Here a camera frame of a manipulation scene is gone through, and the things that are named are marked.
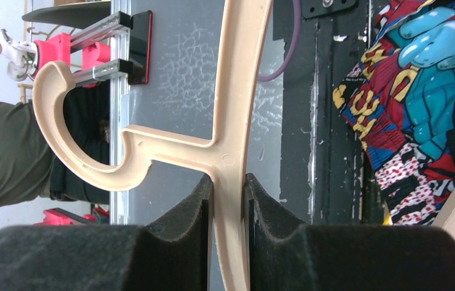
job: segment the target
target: comic print cloth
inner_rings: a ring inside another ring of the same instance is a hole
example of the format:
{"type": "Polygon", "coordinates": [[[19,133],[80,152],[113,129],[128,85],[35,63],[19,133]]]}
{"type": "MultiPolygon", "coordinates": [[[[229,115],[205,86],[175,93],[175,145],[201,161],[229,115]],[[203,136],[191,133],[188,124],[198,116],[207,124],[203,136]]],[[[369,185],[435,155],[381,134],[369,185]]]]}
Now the comic print cloth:
{"type": "Polygon", "coordinates": [[[391,0],[333,92],[394,224],[431,224],[455,186],[455,1],[391,0]]]}

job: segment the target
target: blue cartoon figure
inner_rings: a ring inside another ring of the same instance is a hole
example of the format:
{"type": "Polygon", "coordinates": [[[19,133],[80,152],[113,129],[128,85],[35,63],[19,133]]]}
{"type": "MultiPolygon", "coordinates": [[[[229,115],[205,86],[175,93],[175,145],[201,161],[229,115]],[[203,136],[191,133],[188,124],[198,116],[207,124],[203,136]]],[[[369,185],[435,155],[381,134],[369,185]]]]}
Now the blue cartoon figure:
{"type": "Polygon", "coordinates": [[[438,7],[388,33],[402,49],[400,67],[417,75],[405,98],[411,135],[419,150],[437,160],[447,145],[455,102],[455,10],[438,7]]]}

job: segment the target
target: black pants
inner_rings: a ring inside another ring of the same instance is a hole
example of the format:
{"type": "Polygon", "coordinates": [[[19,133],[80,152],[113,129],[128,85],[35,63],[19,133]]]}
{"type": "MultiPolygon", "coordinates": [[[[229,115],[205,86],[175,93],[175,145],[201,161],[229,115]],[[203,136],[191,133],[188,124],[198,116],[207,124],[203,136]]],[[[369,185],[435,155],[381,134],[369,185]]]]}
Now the black pants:
{"type": "MultiPolygon", "coordinates": [[[[63,115],[68,131],[77,145],[96,161],[109,164],[110,146],[101,136],[100,125],[102,120],[109,120],[109,81],[90,89],[78,87],[70,91],[63,103],[63,115]]],[[[86,183],[57,157],[51,174],[50,191],[51,198],[56,200],[80,200],[97,204],[110,202],[110,192],[86,183]]]]}

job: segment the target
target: black foam block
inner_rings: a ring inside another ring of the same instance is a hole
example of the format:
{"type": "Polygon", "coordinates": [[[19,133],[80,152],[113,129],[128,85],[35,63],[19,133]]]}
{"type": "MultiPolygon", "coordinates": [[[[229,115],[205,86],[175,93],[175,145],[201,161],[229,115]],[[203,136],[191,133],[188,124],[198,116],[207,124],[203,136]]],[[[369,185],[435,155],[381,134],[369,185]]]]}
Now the black foam block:
{"type": "Polygon", "coordinates": [[[455,290],[455,241],[434,227],[312,226],[247,175],[251,290],[455,290]]]}
{"type": "Polygon", "coordinates": [[[204,176],[147,227],[6,228],[0,231],[0,290],[207,290],[211,191],[204,176]]]}

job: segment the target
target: black panel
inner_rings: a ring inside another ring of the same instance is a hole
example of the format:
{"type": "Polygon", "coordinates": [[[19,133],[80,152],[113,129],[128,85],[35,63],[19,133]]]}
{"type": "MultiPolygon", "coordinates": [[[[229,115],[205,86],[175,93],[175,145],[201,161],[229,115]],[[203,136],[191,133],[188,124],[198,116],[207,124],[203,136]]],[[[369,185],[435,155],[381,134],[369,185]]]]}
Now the black panel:
{"type": "Polygon", "coordinates": [[[131,17],[129,59],[135,65],[135,72],[127,77],[129,85],[146,85],[148,83],[150,76],[152,24],[152,11],[138,13],[131,17]]]}
{"type": "MultiPolygon", "coordinates": [[[[290,0],[274,2],[274,39],[290,48],[293,34],[293,3],[290,0]]],[[[316,24],[302,23],[302,30],[289,66],[284,72],[281,137],[281,199],[295,215],[310,221],[308,199],[308,164],[311,154],[311,86],[314,75],[316,24]]]]}
{"type": "MultiPolygon", "coordinates": [[[[370,3],[360,1],[348,10],[304,20],[296,53],[284,73],[280,199],[285,199],[283,205],[304,221],[315,224],[382,222],[379,193],[371,184],[374,181],[371,170],[362,175],[364,154],[360,142],[332,101],[334,87],[368,48],[369,5],[375,15],[388,1],[370,3]],[[317,98],[314,181],[310,181],[308,169],[312,96],[317,98]],[[364,201],[364,209],[361,209],[360,199],[364,201]]],[[[273,37],[284,39],[288,50],[292,32],[292,2],[276,0],[273,37]]]]}

